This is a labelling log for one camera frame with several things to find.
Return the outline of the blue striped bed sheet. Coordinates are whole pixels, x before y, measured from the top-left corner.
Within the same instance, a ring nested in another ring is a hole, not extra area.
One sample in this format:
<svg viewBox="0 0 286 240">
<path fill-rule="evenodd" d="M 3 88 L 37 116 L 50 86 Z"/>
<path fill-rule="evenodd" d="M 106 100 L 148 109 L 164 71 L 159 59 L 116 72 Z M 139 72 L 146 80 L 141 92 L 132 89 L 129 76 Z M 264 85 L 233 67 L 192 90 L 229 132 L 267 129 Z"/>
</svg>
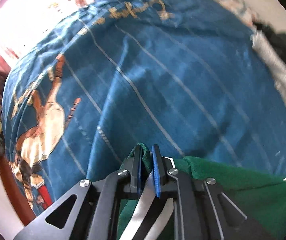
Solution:
<svg viewBox="0 0 286 240">
<path fill-rule="evenodd" d="M 41 214 L 137 143 L 286 177 L 286 106 L 253 31 L 213 0 L 97 0 L 10 71 L 6 156 Z"/>
</svg>

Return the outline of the grey folded garment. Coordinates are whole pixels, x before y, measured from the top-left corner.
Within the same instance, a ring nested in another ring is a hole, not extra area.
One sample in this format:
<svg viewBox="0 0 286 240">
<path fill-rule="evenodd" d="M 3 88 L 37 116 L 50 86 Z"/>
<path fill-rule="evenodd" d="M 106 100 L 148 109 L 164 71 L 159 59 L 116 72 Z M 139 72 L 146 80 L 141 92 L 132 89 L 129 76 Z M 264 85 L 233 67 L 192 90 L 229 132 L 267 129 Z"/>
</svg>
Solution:
<svg viewBox="0 0 286 240">
<path fill-rule="evenodd" d="M 268 67 L 274 79 L 274 86 L 286 106 L 286 64 L 278 56 L 262 31 L 255 31 L 251 36 L 251 40 L 253 50 Z"/>
</svg>

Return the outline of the plaid checkered blanket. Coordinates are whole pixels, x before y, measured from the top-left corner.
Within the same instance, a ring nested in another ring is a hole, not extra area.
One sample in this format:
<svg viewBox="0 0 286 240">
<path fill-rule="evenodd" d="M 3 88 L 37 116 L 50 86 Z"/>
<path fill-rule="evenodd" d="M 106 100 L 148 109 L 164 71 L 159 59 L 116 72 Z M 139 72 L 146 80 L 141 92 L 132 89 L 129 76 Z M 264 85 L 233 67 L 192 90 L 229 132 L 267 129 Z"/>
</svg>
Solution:
<svg viewBox="0 0 286 240">
<path fill-rule="evenodd" d="M 258 13 L 251 9 L 244 0 L 214 0 L 232 12 L 239 20 L 250 28 L 254 28 L 253 20 L 259 18 Z"/>
</svg>

